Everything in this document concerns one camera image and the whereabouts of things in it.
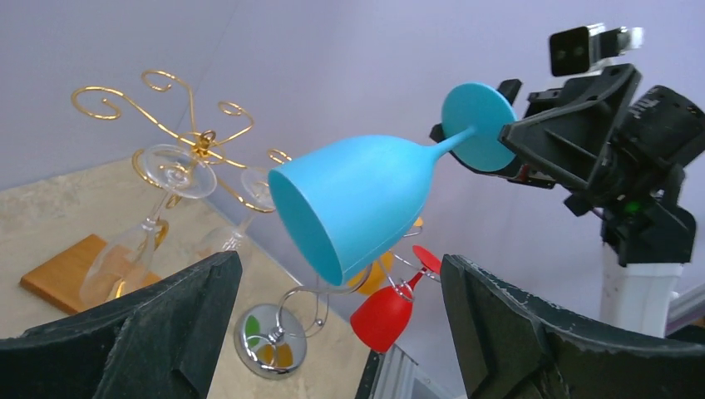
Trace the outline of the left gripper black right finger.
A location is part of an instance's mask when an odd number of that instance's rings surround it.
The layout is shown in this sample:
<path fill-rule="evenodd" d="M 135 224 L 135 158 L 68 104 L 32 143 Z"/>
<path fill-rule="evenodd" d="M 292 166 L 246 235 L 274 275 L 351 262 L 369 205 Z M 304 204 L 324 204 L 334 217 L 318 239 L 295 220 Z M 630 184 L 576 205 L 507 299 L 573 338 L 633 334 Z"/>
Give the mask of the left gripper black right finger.
<path fill-rule="evenodd" d="M 610 326 L 446 255 L 441 291 L 471 398 L 701 398 L 704 342 Z"/>

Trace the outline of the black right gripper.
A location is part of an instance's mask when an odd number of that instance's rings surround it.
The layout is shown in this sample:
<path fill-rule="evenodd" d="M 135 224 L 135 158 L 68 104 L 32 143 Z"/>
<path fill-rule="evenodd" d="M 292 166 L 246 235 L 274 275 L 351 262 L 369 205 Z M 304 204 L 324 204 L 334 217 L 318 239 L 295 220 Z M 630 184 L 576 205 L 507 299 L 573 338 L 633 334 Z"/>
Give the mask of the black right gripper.
<path fill-rule="evenodd" d="M 653 86 L 629 107 L 641 78 L 625 63 L 532 92 L 525 117 L 503 127 L 499 141 L 574 189 L 564 204 L 576 216 L 594 208 L 644 212 L 666 190 L 671 169 L 704 151 L 704 111 L 666 86 Z"/>

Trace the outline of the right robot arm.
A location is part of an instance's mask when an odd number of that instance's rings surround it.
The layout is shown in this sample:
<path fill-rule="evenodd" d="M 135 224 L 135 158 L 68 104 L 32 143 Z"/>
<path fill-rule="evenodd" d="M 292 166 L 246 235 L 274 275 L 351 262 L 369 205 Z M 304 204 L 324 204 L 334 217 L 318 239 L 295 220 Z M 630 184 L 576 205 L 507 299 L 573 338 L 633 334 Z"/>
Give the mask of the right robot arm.
<path fill-rule="evenodd" d="M 704 150 L 704 113 L 656 85 L 639 95 L 632 64 L 605 66 L 533 92 L 522 118 L 517 79 L 467 82 L 441 106 L 430 137 L 457 138 L 468 170 L 541 189 L 561 186 L 575 215 L 601 220 L 599 318 L 654 337 L 667 334 L 673 289 L 692 260 L 694 216 L 678 202 L 685 169 Z"/>

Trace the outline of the red wine glass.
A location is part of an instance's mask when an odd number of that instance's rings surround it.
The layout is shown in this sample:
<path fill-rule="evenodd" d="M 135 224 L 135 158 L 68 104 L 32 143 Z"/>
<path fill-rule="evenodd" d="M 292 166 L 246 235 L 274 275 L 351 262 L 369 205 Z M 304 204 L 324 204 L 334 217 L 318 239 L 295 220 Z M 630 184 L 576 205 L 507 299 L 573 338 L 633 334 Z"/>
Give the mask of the red wine glass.
<path fill-rule="evenodd" d="M 414 290 L 421 279 L 440 280 L 441 260 L 421 245 L 413 245 L 412 252 L 421 269 L 409 281 L 377 290 L 350 317 L 356 336 L 374 352 L 386 353 L 406 329 L 412 318 Z"/>

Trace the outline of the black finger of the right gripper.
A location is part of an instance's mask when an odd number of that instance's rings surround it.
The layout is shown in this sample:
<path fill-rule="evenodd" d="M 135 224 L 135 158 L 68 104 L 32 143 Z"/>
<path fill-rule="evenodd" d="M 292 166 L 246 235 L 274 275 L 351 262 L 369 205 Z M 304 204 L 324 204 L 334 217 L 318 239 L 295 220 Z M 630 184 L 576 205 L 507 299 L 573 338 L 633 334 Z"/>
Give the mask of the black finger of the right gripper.
<path fill-rule="evenodd" d="M 436 143 L 473 127 L 472 137 L 450 151 L 468 170 L 502 178 L 511 183 L 552 189 L 555 180 L 533 169 L 500 143 L 502 128 L 517 121 L 512 108 L 522 82 L 505 80 L 497 88 L 466 82 L 452 88 L 441 106 L 441 121 L 431 128 Z"/>

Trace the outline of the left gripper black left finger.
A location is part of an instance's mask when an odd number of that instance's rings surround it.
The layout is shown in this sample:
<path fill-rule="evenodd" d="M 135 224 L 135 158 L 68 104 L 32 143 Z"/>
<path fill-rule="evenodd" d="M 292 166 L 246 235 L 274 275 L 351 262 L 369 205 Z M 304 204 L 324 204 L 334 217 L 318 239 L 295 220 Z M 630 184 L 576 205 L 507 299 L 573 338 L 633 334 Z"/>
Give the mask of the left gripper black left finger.
<path fill-rule="evenodd" d="M 4 398 L 204 398 L 239 289 L 235 252 L 1 341 Z"/>

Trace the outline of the blue wine glass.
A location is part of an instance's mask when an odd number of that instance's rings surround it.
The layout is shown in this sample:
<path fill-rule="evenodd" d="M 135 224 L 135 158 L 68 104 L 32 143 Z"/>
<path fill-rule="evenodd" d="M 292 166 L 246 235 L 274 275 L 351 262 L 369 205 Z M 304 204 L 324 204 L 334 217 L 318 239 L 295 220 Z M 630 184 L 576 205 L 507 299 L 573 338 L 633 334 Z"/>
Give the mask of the blue wine glass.
<path fill-rule="evenodd" d="M 279 218 L 316 274 L 343 285 L 411 228 L 438 160 L 475 133 L 434 145 L 354 136 L 275 167 L 268 181 Z"/>

